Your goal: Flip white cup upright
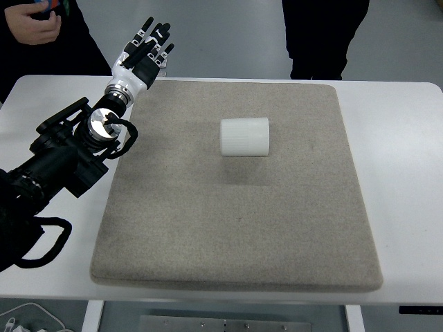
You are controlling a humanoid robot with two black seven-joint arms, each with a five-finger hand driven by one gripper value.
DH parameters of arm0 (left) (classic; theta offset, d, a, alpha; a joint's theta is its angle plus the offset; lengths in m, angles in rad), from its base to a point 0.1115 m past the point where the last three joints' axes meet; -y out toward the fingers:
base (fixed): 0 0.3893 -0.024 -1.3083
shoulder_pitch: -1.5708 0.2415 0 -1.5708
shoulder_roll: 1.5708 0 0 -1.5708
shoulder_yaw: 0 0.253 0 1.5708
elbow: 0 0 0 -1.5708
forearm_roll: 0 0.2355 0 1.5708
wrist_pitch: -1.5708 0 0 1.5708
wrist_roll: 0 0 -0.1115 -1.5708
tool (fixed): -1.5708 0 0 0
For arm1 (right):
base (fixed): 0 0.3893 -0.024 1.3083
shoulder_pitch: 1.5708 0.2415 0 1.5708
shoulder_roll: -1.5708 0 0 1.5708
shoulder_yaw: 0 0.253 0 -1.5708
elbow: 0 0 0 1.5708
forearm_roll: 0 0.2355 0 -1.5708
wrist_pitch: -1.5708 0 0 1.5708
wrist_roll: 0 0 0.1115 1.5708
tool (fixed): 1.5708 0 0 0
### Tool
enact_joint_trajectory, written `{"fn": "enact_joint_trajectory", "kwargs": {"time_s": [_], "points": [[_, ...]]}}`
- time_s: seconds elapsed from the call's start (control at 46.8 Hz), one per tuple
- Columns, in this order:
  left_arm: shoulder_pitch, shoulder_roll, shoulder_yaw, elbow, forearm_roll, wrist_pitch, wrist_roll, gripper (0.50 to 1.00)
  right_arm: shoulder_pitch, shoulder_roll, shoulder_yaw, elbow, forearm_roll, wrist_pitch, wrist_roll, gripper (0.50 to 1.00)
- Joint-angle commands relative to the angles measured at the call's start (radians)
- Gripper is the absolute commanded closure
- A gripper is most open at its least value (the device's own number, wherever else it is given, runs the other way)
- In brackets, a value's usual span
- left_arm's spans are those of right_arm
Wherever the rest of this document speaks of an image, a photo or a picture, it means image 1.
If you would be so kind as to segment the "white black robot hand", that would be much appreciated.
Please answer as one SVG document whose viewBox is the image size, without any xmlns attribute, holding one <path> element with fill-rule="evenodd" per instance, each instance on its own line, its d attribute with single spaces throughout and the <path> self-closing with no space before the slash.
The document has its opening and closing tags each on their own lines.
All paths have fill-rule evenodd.
<svg viewBox="0 0 443 332">
<path fill-rule="evenodd" d="M 114 63 L 111 70 L 113 77 L 107 84 L 107 93 L 136 97 L 141 91 L 151 87 L 159 74 L 160 66 L 167 65 L 167 57 L 174 49 L 174 44 L 163 48 L 170 37 L 169 23 L 157 24 L 143 42 L 153 21 L 153 17 L 146 20 Z"/>
</svg>

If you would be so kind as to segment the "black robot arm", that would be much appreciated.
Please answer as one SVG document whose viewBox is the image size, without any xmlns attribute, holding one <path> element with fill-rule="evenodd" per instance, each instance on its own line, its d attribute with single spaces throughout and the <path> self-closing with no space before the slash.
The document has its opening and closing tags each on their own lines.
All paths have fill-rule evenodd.
<svg viewBox="0 0 443 332">
<path fill-rule="evenodd" d="M 31 144 L 33 157 L 1 172 L 1 220 L 28 220 L 62 189 L 82 196 L 108 171 L 106 160 L 127 153 L 138 132 L 123 116 L 141 91 L 154 83 L 174 48 L 165 43 L 169 23 L 149 18 L 112 68 L 104 95 L 90 107 L 82 98 L 45 120 Z"/>
</svg>

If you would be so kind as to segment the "bystander hand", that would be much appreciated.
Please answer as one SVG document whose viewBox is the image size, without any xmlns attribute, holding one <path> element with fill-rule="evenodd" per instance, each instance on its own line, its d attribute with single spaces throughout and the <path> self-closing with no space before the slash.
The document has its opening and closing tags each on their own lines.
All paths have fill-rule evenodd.
<svg viewBox="0 0 443 332">
<path fill-rule="evenodd" d="M 49 2 L 41 1 L 10 6 L 4 10 L 9 31 L 19 43 L 35 46 L 57 39 L 62 25 L 62 18 L 59 15 L 52 11 L 47 20 L 32 18 L 33 14 L 42 12 L 47 7 Z"/>
</svg>

